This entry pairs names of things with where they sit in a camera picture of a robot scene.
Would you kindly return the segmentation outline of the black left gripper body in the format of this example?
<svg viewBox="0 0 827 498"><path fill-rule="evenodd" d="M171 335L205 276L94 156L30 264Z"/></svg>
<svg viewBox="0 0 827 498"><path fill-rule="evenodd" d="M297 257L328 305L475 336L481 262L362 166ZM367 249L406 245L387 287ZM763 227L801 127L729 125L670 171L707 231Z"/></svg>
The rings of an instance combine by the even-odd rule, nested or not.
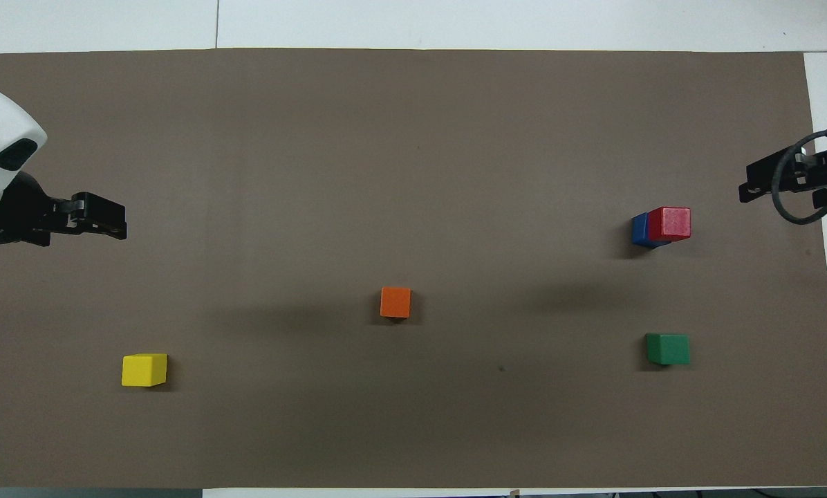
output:
<svg viewBox="0 0 827 498"><path fill-rule="evenodd" d="M27 242L47 247L52 233L75 235L62 199L47 195L31 174L19 172L0 199L0 245Z"/></svg>

